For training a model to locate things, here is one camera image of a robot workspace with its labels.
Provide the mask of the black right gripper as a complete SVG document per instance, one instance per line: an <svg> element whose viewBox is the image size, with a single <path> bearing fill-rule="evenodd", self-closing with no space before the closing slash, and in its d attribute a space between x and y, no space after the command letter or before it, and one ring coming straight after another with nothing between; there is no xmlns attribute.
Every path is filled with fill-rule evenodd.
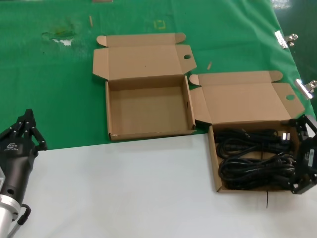
<svg viewBox="0 0 317 238"><path fill-rule="evenodd" d="M303 175L290 182L293 194L303 194L317 184L317 121L313 116L301 115L281 123L294 127L301 142L297 153L297 173Z"/></svg>

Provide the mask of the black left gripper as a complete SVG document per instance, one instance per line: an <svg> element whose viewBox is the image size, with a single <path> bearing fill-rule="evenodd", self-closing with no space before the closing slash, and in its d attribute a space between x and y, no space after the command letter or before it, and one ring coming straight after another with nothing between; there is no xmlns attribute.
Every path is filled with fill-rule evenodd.
<svg viewBox="0 0 317 238"><path fill-rule="evenodd" d="M21 136L23 129L24 138L16 138ZM31 141L33 137L38 145ZM27 109L16 123L1 132L0 138L4 139L0 143L0 168L5 175L0 193L22 202L34 160L38 156L37 151L48 149L45 139L36 128L32 109Z"/></svg>

